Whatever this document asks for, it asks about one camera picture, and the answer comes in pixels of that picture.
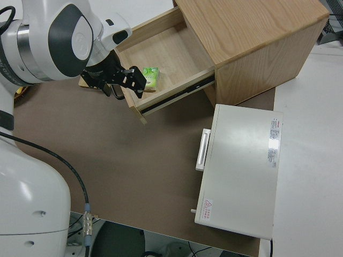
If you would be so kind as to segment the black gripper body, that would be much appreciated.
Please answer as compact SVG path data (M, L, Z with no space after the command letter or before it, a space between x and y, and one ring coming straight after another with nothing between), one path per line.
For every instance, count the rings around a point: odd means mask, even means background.
M81 73L81 78L91 88L102 89L105 84L116 82L121 78L123 67L116 54L109 54L101 62L86 67Z

